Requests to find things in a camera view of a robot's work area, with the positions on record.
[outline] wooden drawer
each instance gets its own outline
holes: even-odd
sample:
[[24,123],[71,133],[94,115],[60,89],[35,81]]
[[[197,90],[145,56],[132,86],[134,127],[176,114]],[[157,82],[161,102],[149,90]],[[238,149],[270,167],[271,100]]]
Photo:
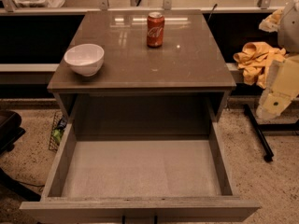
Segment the wooden drawer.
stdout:
[[78,96],[40,202],[44,223],[242,221],[212,94]]

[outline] beige carpet floor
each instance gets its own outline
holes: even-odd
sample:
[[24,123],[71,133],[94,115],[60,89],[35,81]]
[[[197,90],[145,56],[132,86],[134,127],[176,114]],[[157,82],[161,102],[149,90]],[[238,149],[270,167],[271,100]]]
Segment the beige carpet floor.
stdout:
[[[275,156],[272,162],[265,162],[260,141],[243,113],[243,103],[254,107],[256,100],[231,98],[219,122],[225,153],[241,198],[256,200],[262,207],[243,223],[297,224],[299,136],[295,133],[267,135]],[[14,179],[35,185],[45,184],[55,156],[49,147],[53,119],[60,112],[58,106],[53,100],[0,100],[0,109],[18,112],[22,117],[21,126],[26,130],[26,134],[15,143],[15,148],[0,156],[0,167]],[[271,122],[295,122],[298,119],[299,108],[295,104]],[[26,187],[41,194],[41,188]],[[0,186],[0,223],[36,224],[19,210],[23,201],[14,192]]]

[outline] desk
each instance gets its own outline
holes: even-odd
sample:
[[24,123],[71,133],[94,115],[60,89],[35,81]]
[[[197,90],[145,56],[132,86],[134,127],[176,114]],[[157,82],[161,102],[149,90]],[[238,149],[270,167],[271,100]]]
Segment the desk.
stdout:
[[164,43],[146,44],[149,11],[88,12],[70,48],[102,46],[93,77],[62,61],[49,90],[68,124],[38,221],[242,221],[217,121],[234,80],[200,11],[164,11]]

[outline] white bowl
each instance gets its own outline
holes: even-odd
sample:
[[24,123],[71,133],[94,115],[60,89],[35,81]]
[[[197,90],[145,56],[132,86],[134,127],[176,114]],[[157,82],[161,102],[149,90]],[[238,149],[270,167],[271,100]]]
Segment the white bowl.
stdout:
[[64,60],[74,72],[90,77],[102,67],[104,50],[94,44],[78,45],[66,52]]

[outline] soda can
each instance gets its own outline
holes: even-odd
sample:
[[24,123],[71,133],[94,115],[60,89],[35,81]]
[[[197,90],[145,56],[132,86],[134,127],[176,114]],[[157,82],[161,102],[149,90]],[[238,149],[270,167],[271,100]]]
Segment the soda can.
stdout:
[[164,16],[160,12],[151,12],[148,15],[147,43],[149,47],[157,48],[163,44]]

